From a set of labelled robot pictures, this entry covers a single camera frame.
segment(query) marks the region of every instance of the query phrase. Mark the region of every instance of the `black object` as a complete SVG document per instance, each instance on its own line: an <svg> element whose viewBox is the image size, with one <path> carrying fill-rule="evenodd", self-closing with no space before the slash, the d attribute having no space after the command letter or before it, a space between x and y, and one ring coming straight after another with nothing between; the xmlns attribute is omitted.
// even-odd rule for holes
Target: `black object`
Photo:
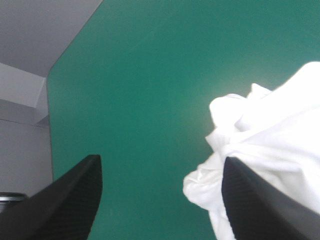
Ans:
<svg viewBox="0 0 320 240"><path fill-rule="evenodd" d="M0 192L0 213L27 198L27 195L19 192Z"/></svg>
<svg viewBox="0 0 320 240"><path fill-rule="evenodd" d="M99 155L0 214L0 240L86 240L102 194Z"/></svg>
<svg viewBox="0 0 320 240"><path fill-rule="evenodd" d="M222 196L237 240L320 239L320 215L274 188L235 157L225 160Z"/></svg>

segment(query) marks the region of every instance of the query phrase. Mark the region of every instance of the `green wall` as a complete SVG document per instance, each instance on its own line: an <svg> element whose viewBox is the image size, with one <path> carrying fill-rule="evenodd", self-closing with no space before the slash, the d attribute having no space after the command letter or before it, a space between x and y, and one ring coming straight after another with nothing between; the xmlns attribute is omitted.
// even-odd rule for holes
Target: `green wall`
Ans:
<svg viewBox="0 0 320 240"><path fill-rule="evenodd" d="M105 0L48 77L55 178L102 156L89 239L213 239L182 194L211 153L208 105L319 60L319 17L317 0Z"/></svg>

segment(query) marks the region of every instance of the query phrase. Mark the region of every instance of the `white fabric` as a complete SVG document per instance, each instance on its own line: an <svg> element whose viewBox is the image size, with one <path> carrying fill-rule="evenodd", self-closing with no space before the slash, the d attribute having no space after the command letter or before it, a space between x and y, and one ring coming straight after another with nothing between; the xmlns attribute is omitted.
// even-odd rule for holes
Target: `white fabric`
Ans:
<svg viewBox="0 0 320 240"><path fill-rule="evenodd" d="M226 157L320 214L320 62L304 65L270 91L252 84L245 98L229 94L210 104L214 153L183 181L187 198L209 211L218 240L234 240L221 194Z"/></svg>

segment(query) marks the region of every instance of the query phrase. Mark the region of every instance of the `ceiling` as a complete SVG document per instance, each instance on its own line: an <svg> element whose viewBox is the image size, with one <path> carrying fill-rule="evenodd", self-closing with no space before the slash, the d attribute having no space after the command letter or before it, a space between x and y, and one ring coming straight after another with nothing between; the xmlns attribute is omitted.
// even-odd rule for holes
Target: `ceiling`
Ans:
<svg viewBox="0 0 320 240"><path fill-rule="evenodd" d="M0 63L47 77L102 0L1 0Z"/></svg>

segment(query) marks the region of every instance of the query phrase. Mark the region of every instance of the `crumpled white fabric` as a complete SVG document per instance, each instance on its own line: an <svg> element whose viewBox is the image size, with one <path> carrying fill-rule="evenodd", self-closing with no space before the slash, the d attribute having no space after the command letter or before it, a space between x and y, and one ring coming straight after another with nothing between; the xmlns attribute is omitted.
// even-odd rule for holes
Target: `crumpled white fabric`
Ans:
<svg viewBox="0 0 320 240"><path fill-rule="evenodd" d="M320 214L320 62L304 65L270 91L228 94L210 104L214 153L184 178L183 192L209 211L218 240L234 240L221 185L226 157L237 157L278 190Z"/></svg>

